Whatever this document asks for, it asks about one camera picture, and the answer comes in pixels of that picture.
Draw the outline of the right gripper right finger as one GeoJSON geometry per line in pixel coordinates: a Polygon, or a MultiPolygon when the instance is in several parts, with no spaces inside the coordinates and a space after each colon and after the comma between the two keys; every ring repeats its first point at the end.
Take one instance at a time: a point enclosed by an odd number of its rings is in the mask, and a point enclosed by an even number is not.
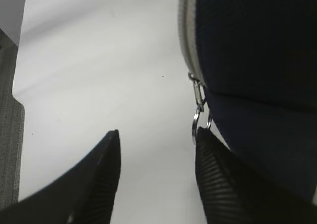
{"type": "Polygon", "coordinates": [[[315,224],[317,208],[258,175],[208,129],[196,133],[195,176],[209,224],[315,224]]]}

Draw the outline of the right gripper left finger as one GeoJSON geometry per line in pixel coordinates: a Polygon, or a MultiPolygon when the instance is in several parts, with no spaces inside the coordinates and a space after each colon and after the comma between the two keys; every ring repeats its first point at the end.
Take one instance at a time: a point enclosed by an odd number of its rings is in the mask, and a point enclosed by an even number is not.
{"type": "Polygon", "coordinates": [[[56,181],[0,213],[2,224],[108,224],[121,172],[118,130],[56,181]]]}

